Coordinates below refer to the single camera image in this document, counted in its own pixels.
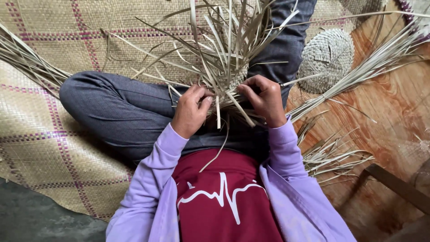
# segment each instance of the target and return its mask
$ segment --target wood grain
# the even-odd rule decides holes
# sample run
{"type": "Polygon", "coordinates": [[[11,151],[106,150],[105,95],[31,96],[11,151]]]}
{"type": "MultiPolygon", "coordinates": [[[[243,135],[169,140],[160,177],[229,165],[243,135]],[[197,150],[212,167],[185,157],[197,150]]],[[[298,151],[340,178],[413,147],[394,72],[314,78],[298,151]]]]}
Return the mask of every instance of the wood grain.
{"type": "MultiPolygon", "coordinates": [[[[397,9],[397,6],[389,2],[387,10],[394,9],[397,9]]],[[[398,16],[392,14],[384,17],[379,42],[390,32],[398,16]]],[[[371,17],[351,34],[355,44],[355,66],[369,53],[380,19],[381,17],[371,17]]],[[[392,34],[403,26],[404,21],[401,19],[392,34]]],[[[426,46],[421,51],[429,54],[428,50],[429,47],[426,46]]],[[[377,121],[376,124],[345,105],[332,101],[324,102],[308,115],[311,117],[330,110],[322,115],[302,143],[302,151],[339,130],[339,134],[343,135],[359,127],[349,135],[350,139],[354,139],[350,147],[371,152],[380,166],[408,181],[430,158],[429,78],[429,63],[417,62],[334,97],[335,100],[365,112],[377,121]]],[[[290,92],[287,110],[315,96],[317,95],[308,94],[294,86],[290,92]]],[[[301,121],[297,121],[296,129],[300,125],[301,121]]],[[[355,167],[352,173],[360,175],[369,164],[370,162],[366,162],[355,167]]],[[[333,174],[323,174],[318,180],[331,176],[333,174]]],[[[334,181],[351,178],[354,177],[340,177],[334,181]]],[[[357,240],[382,241],[400,230],[405,223],[422,215],[379,182],[368,180],[357,188],[357,181],[358,179],[354,179],[322,188],[357,240]]]]}

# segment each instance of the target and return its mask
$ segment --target concrete floor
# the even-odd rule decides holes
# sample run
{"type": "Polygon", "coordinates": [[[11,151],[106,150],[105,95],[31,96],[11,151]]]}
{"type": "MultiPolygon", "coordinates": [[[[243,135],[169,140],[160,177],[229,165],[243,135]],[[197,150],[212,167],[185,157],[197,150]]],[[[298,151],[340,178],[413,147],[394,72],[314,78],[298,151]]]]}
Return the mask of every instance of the concrete floor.
{"type": "Polygon", "coordinates": [[[106,226],[0,178],[0,242],[103,242],[106,226]]]}

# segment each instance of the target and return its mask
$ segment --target person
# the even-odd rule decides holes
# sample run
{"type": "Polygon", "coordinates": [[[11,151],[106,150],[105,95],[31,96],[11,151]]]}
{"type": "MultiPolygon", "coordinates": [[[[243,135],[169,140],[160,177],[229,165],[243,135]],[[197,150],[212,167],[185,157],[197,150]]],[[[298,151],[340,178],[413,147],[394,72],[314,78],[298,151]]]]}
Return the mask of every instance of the person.
{"type": "MultiPolygon", "coordinates": [[[[300,13],[290,23],[308,21],[315,3],[274,1],[273,25],[294,5],[300,13]]],[[[66,110],[137,164],[106,241],[355,241],[305,171],[297,135],[284,114],[291,86],[280,84],[295,78],[307,26],[286,27],[251,61],[248,78],[237,87],[267,127],[231,118],[227,139],[226,125],[202,126],[213,102],[205,87],[176,87],[182,96],[171,97],[166,85],[96,71],[63,83],[66,110]],[[284,61],[289,63],[254,65],[284,61]]]]}

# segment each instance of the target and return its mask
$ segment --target knee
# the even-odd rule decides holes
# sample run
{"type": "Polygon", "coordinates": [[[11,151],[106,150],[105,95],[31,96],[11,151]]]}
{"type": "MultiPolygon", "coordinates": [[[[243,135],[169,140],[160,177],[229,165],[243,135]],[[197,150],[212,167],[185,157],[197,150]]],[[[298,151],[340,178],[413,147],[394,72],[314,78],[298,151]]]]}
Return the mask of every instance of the knee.
{"type": "Polygon", "coordinates": [[[67,78],[60,87],[59,95],[63,106],[68,106],[74,100],[78,92],[89,90],[93,85],[91,81],[97,75],[97,71],[81,71],[67,78]]]}

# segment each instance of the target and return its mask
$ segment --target gray trousers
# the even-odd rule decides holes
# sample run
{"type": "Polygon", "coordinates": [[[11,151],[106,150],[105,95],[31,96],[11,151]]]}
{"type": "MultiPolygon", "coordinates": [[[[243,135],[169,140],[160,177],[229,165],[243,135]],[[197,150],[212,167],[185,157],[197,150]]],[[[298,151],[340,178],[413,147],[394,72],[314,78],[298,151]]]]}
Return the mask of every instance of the gray trousers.
{"type": "MultiPolygon", "coordinates": [[[[300,11],[289,23],[309,20],[316,0],[299,0],[300,11]]],[[[295,0],[277,0],[272,4],[272,20],[279,26],[291,13],[295,0]]],[[[308,25],[285,28],[250,63],[284,62],[254,65],[248,77],[260,74],[280,84],[295,79],[302,61],[301,52],[308,25]]],[[[180,93],[185,87],[175,87],[180,93]]],[[[282,89],[284,107],[291,86],[282,89]]],[[[172,95],[173,101],[178,97],[172,95]]],[[[64,108],[81,125],[113,147],[130,161],[139,162],[152,152],[153,145],[175,114],[166,85],[144,84],[130,78],[96,71],[83,71],[68,78],[60,89],[64,108]]],[[[226,137],[226,128],[209,129],[203,126],[190,138],[183,155],[190,152],[220,148],[226,137]]],[[[225,149],[247,154],[258,161],[268,157],[267,130],[250,128],[231,119],[230,133],[225,149]]]]}

